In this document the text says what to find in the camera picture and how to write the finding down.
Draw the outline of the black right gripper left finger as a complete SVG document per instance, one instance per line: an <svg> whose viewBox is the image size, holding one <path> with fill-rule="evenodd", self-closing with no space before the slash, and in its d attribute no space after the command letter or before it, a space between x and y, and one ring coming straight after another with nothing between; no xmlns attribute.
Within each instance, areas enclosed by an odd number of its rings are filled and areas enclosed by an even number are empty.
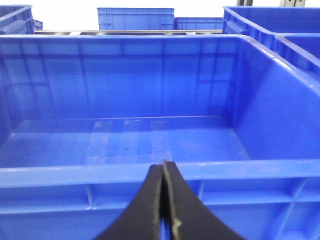
<svg viewBox="0 0 320 240"><path fill-rule="evenodd" d="M164 168L150 166L136 196L96 240L158 240Z"/></svg>

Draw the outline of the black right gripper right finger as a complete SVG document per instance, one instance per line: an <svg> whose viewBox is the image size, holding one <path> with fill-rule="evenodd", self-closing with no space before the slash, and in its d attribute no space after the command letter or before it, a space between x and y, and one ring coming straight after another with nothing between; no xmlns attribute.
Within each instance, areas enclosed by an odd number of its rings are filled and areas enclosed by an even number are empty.
<svg viewBox="0 0 320 240"><path fill-rule="evenodd" d="M187 184L173 161L163 161L171 240L242 240L214 215Z"/></svg>

